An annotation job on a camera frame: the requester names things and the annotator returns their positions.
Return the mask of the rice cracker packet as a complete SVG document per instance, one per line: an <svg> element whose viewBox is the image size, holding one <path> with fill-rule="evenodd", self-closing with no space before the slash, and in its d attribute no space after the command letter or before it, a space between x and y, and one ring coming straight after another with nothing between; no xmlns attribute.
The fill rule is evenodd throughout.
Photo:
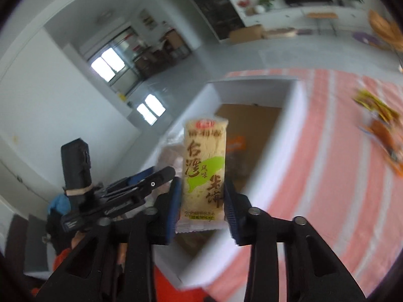
<svg viewBox="0 0 403 302"><path fill-rule="evenodd" d="M184 125L182 202L177 233L225 227L223 187L228 120L198 118Z"/></svg>

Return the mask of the striped orange tablecloth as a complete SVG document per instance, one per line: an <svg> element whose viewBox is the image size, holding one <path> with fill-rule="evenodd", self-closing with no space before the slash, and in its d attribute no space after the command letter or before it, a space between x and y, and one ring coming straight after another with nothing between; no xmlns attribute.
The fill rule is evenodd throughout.
<svg viewBox="0 0 403 302"><path fill-rule="evenodd" d="M352 99L358 89L402 110L399 84L284 68L232 72L208 83L184 117L206 117L223 104L280 108L245 193L274 217L305 217L369 295L402 251L402 177L364 132L370 115Z"/></svg>

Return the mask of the orange snack bag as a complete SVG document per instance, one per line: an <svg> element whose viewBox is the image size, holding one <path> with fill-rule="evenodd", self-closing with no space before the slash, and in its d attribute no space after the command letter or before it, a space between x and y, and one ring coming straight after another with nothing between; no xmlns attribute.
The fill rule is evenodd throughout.
<svg viewBox="0 0 403 302"><path fill-rule="evenodd" d="M385 160L394 173L402 177L402 135L397 128L389 126L380 119L371 119L360 129L381 146L385 153Z"/></svg>

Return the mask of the white storage box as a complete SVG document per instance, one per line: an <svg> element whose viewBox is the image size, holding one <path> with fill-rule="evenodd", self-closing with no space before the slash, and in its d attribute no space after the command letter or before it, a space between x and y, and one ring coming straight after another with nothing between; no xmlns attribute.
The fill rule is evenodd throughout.
<svg viewBox="0 0 403 302"><path fill-rule="evenodd" d="M230 164L247 173L234 180L238 191L252 205L268 207L291 165L307 116L307 90L293 77L238 77L205 84L161 138L139 139L128 150L110 180L156 165L162 147L181 135L186 121L213 114L229 120L229 135L246 137L244 157ZM231 262L241 263L241 248L227 228L216 231L194 256L177 241L156 247L154 254L157 267L179 289L206 287L229 274Z"/></svg>

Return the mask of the small yellow snack packet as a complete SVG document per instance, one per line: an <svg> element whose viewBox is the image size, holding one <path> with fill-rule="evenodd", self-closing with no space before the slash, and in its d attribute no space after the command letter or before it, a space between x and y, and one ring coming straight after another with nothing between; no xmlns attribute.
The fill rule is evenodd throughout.
<svg viewBox="0 0 403 302"><path fill-rule="evenodd" d="M400 121L399 112L392 109L376 95L370 93L366 89L358 90L352 99L374 115L377 114L386 124L392 125Z"/></svg>

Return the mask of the dark wooden cabinet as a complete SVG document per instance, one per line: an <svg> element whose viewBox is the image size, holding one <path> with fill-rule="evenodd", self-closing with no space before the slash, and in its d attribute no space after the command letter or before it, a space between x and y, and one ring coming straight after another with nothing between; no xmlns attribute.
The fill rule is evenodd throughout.
<svg viewBox="0 0 403 302"><path fill-rule="evenodd" d="M219 40L226 40L231 31L245 27L230 0L193 1Z"/></svg>

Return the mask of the orange lounge chair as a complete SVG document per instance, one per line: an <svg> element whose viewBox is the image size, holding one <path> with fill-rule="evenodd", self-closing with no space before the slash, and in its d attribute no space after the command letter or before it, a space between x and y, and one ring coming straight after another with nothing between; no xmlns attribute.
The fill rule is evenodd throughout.
<svg viewBox="0 0 403 302"><path fill-rule="evenodd" d="M370 10L369 24L377 36L397 51L402 52L403 36L396 22L388 21L378 12Z"/></svg>

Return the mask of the red flower vase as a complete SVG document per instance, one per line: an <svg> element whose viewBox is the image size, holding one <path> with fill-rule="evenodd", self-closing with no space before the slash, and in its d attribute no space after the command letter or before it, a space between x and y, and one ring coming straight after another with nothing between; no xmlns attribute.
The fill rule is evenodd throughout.
<svg viewBox="0 0 403 302"><path fill-rule="evenodd" d="M250 7L251 0L238 0L236 2L236 5L238 6L238 9L245 14L248 8Z"/></svg>

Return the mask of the small wooden bench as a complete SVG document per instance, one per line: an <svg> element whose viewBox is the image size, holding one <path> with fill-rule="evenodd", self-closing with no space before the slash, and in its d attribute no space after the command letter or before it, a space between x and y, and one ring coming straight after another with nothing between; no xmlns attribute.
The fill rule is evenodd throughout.
<svg viewBox="0 0 403 302"><path fill-rule="evenodd" d="M335 27L335 20L339 19L339 16L336 15L334 12L309 12L305 15L307 18L312 19L316 23L316 28L318 31L318 34L320 35L322 33L321 27L320 27L320 22L322 20L327 20L331 26L331 29L333 31L334 35L337 35L337 30Z"/></svg>

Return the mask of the white TV cabinet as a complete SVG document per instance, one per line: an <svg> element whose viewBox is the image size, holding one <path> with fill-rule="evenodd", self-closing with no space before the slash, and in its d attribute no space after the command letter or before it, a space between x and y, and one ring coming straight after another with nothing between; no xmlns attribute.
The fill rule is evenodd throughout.
<svg viewBox="0 0 403 302"><path fill-rule="evenodd" d="M334 12L339 16L335 20L335 27L338 31L371 31L368 20L368 11L341 7L341 6L310 6L310 7L289 7L273 9L271 11L245 16L243 23L245 26L262 25L265 29L312 29L317 30L314 20L305 15L309 12ZM320 22L321 30L331 29L327 20Z"/></svg>

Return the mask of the potted plant left of TV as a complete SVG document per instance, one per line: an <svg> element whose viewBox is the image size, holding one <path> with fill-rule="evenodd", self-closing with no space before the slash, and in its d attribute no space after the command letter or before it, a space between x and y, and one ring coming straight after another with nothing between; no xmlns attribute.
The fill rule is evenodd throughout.
<svg viewBox="0 0 403 302"><path fill-rule="evenodd" d="M257 4L262 6L265 11L269 11L273 8L275 0L257 0Z"/></svg>

